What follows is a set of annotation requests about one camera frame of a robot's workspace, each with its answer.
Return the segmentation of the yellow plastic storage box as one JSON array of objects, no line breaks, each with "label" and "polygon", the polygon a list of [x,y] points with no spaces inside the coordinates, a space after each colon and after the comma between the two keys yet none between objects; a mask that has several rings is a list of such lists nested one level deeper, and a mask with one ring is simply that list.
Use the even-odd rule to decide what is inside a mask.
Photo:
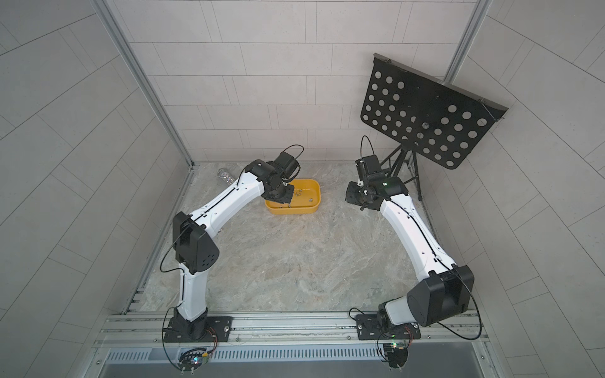
[{"label": "yellow plastic storage box", "polygon": [[274,215],[312,214],[321,204],[321,189],[313,179],[295,179],[291,182],[294,195],[289,204],[280,204],[266,200],[269,212]]}]

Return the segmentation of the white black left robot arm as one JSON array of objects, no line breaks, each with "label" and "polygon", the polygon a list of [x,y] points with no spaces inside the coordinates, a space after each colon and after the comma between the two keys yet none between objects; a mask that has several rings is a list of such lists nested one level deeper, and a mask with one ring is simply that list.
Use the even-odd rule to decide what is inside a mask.
[{"label": "white black left robot arm", "polygon": [[214,242],[223,226],[256,198],[288,204],[294,196],[291,182],[299,162],[282,152],[274,161],[257,159],[245,166],[227,189],[191,214],[180,212],[173,219],[173,249],[181,272],[181,298],[177,313],[188,323],[207,315],[206,284],[220,250]]}]

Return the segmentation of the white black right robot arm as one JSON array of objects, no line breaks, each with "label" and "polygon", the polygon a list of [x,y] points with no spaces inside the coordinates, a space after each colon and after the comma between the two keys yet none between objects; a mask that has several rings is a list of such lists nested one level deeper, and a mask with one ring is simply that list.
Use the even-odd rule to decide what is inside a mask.
[{"label": "white black right robot arm", "polygon": [[441,248],[399,179],[370,184],[351,181],[345,200],[378,211],[394,229],[414,268],[416,285],[404,296],[379,306],[381,320],[389,328],[411,323],[425,327],[468,310],[474,274],[469,267],[458,266]]}]

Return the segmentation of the glittery silver tube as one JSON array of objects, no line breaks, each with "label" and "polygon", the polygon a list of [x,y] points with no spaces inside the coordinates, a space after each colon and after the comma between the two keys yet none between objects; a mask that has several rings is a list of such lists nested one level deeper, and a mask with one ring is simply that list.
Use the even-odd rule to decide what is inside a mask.
[{"label": "glittery silver tube", "polygon": [[227,185],[232,185],[236,182],[235,176],[227,170],[227,168],[220,168],[217,172],[217,176],[220,180],[224,181]]}]

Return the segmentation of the black music stand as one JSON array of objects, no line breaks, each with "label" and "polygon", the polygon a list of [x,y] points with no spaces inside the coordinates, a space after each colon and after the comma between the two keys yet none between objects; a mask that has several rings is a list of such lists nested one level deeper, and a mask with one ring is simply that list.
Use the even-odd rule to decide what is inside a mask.
[{"label": "black music stand", "polygon": [[411,152],[457,169],[508,108],[373,55],[360,121]]}]

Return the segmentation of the right circuit board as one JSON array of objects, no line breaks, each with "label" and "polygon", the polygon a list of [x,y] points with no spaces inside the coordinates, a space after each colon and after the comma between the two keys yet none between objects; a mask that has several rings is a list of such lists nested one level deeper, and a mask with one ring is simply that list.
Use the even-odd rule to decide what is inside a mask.
[{"label": "right circuit board", "polygon": [[402,369],[408,360],[408,347],[395,345],[395,343],[385,343],[383,345],[384,360],[391,369]]}]

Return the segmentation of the circuit board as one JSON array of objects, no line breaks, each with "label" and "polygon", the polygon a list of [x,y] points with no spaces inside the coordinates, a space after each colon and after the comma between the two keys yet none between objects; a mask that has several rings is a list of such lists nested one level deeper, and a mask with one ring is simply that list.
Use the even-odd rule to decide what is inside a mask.
[{"label": "circuit board", "polygon": [[210,359],[210,354],[206,348],[194,348],[189,351],[184,351],[178,360],[178,366],[181,370],[181,375],[189,372],[194,374],[195,371],[202,365],[205,365]]},{"label": "circuit board", "polygon": [[408,360],[408,347],[395,345],[395,343],[385,343],[383,345],[384,360],[391,369],[402,369]]}]

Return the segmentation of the left circuit board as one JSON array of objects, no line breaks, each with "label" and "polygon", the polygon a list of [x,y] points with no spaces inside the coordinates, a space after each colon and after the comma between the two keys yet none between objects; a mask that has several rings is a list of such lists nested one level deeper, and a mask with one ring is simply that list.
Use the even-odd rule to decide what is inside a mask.
[{"label": "left circuit board", "polygon": [[184,351],[178,360],[178,366],[181,370],[181,375],[189,372],[194,374],[195,371],[202,365],[205,365],[210,359],[210,354],[206,348],[194,348],[189,351]]}]

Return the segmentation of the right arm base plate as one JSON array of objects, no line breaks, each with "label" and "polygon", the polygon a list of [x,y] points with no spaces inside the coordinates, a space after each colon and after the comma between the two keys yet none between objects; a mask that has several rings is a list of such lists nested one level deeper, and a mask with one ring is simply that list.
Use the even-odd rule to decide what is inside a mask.
[{"label": "right arm base plate", "polygon": [[401,325],[383,325],[376,314],[357,313],[353,316],[356,322],[358,340],[420,340],[422,334],[415,323]]}]

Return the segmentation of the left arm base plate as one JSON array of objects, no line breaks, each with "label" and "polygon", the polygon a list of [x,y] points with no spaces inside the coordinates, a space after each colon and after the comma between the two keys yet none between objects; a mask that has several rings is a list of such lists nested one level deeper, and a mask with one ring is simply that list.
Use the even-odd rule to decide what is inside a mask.
[{"label": "left arm base plate", "polygon": [[163,328],[165,343],[210,343],[228,341],[233,317],[201,317],[195,321],[185,320],[179,313]]}]

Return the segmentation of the aluminium mounting rail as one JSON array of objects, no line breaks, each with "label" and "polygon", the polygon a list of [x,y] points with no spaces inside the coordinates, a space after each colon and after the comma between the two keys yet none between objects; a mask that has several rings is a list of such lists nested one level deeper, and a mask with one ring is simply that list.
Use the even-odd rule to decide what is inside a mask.
[{"label": "aluminium mounting rail", "polygon": [[[355,312],[218,312],[216,317],[231,317],[229,325],[216,323],[215,332],[226,338],[219,347],[353,344],[359,342]],[[139,312],[110,315],[92,339],[95,347],[160,347],[162,328],[172,315],[163,312]],[[420,327],[420,342],[464,341],[480,331],[473,310],[434,324]]]}]

